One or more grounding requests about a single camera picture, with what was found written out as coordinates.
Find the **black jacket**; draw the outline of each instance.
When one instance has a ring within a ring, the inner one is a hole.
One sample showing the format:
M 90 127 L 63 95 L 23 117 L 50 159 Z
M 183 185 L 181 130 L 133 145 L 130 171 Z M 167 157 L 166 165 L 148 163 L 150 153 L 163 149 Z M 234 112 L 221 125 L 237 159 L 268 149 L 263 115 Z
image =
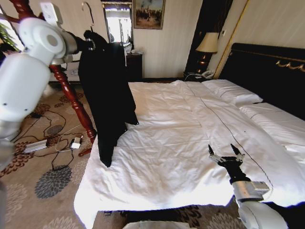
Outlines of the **black jacket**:
M 125 122 L 139 123 L 126 81 L 123 46 L 107 43 L 91 31 L 86 31 L 84 37 L 92 39 L 96 48 L 82 51 L 78 74 L 97 128 L 100 159 L 109 167 L 113 147 L 127 131 Z

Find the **table lamp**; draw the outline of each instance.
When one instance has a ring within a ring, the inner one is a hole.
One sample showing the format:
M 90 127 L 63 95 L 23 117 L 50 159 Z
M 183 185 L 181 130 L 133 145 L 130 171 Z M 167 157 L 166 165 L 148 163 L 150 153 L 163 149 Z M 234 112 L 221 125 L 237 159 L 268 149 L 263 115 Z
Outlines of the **table lamp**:
M 217 41 L 217 32 L 207 32 L 205 34 L 204 39 L 196 49 L 196 51 L 198 52 L 203 52 L 203 55 L 197 62 L 197 73 L 203 73 L 204 71 L 206 71 L 211 60 L 212 54 L 217 52 Z

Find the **pillow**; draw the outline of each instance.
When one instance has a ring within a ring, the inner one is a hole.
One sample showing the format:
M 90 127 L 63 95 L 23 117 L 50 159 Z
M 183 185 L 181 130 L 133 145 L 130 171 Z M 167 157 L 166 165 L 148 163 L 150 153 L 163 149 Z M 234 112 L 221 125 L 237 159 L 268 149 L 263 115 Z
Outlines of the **pillow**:
M 236 106 L 260 103 L 263 99 L 228 80 L 209 80 L 202 82 L 210 91 L 228 103 Z
M 305 154 L 305 121 L 271 104 L 260 103 L 239 108 L 287 150 Z

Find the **patterned carpet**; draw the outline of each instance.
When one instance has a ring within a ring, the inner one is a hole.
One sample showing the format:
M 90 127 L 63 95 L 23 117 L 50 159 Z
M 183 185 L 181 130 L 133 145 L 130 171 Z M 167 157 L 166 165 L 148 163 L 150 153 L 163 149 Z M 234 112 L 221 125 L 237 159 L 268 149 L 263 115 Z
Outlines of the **patterned carpet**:
M 82 88 L 79 85 L 74 87 L 91 116 Z M 35 111 L 26 117 L 22 131 L 14 139 L 16 152 L 13 161 L 0 172 L 8 193 L 6 229 L 83 228 L 74 213 L 73 201 L 89 158 L 89 155 L 78 157 L 78 153 L 90 148 L 91 144 L 79 124 L 69 100 L 58 85 L 48 86 Z M 56 153 L 56 148 L 66 150 L 74 137 L 82 135 L 80 149 Z M 23 154 L 26 144 L 43 139 L 47 139 L 46 149 Z M 166 220 L 187 222 L 198 229 L 244 229 L 237 217 L 237 205 L 232 199 L 225 207 L 207 205 L 160 211 L 99 212 L 94 228 L 122 229 L 129 222 Z

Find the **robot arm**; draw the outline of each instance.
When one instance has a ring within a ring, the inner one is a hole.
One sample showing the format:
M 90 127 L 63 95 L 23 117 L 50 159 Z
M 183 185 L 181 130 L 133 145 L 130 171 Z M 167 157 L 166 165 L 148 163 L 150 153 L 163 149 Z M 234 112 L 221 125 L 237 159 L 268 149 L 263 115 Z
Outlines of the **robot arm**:
M 218 165 L 225 167 L 234 188 L 234 195 L 239 206 L 239 216 L 247 229 L 287 229 L 283 217 L 268 205 L 259 201 L 263 194 L 269 191 L 265 182 L 253 182 L 244 174 L 240 165 L 244 155 L 231 144 L 235 156 L 218 156 L 209 145 L 209 158 Z
M 69 33 L 37 18 L 24 19 L 19 35 L 27 50 L 9 55 L 0 68 L 0 171 L 12 158 L 14 147 L 9 140 L 35 109 L 49 82 L 49 65 L 77 48 Z

